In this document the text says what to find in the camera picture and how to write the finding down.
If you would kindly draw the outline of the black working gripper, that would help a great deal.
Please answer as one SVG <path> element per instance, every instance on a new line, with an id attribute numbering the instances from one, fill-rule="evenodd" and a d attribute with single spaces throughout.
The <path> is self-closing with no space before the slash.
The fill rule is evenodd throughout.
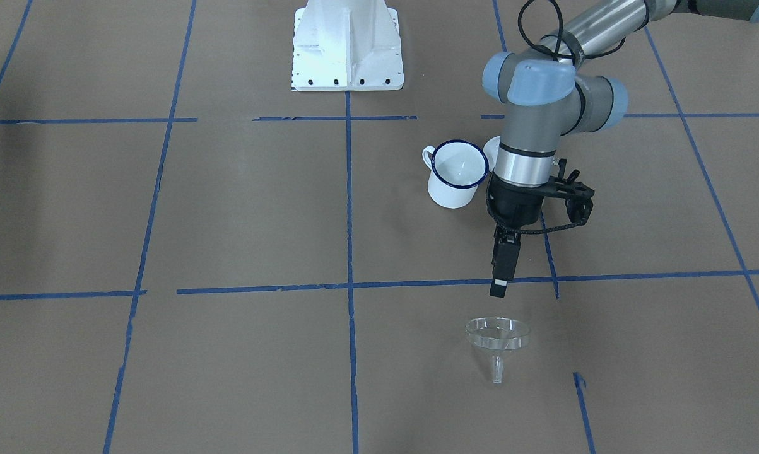
<path id="1" fill-rule="evenodd" d="M 517 270 L 522 235 L 544 235 L 546 228 L 527 230 L 540 221 L 544 195 L 541 189 L 530 189 L 509 183 L 492 173 L 486 190 L 486 208 L 494 219 L 495 244 L 492 256 L 492 279 L 489 294 L 505 296 L 509 282 Z"/>

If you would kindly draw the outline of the silver blue working robot arm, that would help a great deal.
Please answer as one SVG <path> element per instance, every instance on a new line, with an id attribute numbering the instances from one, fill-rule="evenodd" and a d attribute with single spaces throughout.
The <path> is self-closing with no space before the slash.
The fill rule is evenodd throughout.
<path id="1" fill-rule="evenodd" d="M 617 52 L 625 39 L 673 13 L 759 23 L 759 1 L 601 1 L 564 20 L 557 2 L 555 31 L 538 42 L 518 24 L 528 49 L 493 55 L 483 70 L 483 89 L 506 106 L 486 206 L 494 219 L 490 295 L 504 297 L 521 241 L 585 225 L 594 192 L 566 173 L 556 158 L 559 140 L 573 133 L 613 127 L 627 112 L 629 95 L 618 80 L 578 74 L 586 61 Z"/>

